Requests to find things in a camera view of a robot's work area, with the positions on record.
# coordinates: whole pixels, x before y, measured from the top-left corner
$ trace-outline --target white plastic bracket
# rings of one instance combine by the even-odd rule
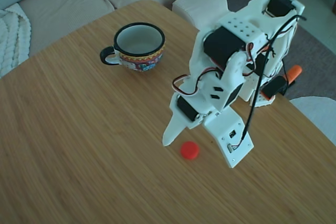
[[[240,116],[227,107],[223,112],[212,113],[203,122],[203,126],[216,140],[229,167],[234,168],[254,147],[248,133],[235,150],[242,137],[244,123]]]

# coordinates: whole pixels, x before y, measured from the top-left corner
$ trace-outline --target mug handle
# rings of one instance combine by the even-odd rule
[[[110,58],[109,61],[106,60],[107,56],[108,55],[115,55],[115,49],[113,46],[111,47],[107,47],[107,48],[104,48],[101,52],[100,52],[100,60],[101,62],[103,62],[104,64],[106,65],[119,65],[120,64],[120,61],[119,61],[119,58],[118,56],[115,56],[113,58]]]

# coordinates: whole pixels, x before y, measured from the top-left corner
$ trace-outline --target red wire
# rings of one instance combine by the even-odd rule
[[[201,77],[203,74],[205,74],[205,73],[207,73],[207,72],[210,72],[210,71],[213,71],[213,70],[217,70],[217,69],[216,69],[216,68],[212,68],[212,67],[210,67],[210,68],[206,68],[206,69],[204,69],[204,70],[202,71],[202,73],[197,77],[197,81],[196,81],[196,85],[195,85],[195,90],[194,90],[192,93],[186,93],[186,92],[184,92],[183,90],[181,90],[179,87],[177,87],[177,86],[175,85],[175,83],[176,83],[177,81],[180,81],[180,80],[184,79],[185,77],[187,77],[188,75],[186,75],[186,74],[183,74],[183,75],[181,75],[181,76],[179,76],[179,77],[176,77],[176,78],[173,80],[173,82],[172,82],[172,86],[173,86],[173,88],[174,88],[176,91],[178,91],[178,92],[181,93],[181,94],[184,94],[184,95],[194,95],[194,94],[198,91],[197,84],[198,84],[198,82],[200,81],[200,77]]]
[[[243,76],[250,76],[251,74],[253,74],[253,72],[256,70],[256,63],[253,60],[252,54],[251,54],[251,49],[253,48],[253,43],[249,43],[247,45],[247,54],[250,58],[250,60],[248,60],[247,62],[253,62],[253,70],[250,73],[243,73]]]

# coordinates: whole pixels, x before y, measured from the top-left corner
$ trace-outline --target wooden table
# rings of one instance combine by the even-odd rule
[[[99,60],[123,25],[163,29],[162,62],[138,73]],[[202,127],[161,137],[174,77],[197,30],[141,1],[78,29],[0,80],[0,223],[336,223],[336,148],[277,96],[256,109],[255,148],[228,168]],[[249,106],[233,105],[245,120]],[[186,161],[183,142],[199,158]]]

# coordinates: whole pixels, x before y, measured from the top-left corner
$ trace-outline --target red bottle cap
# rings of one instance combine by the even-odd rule
[[[199,152],[199,146],[191,141],[185,142],[181,147],[181,154],[185,159],[194,159]]]

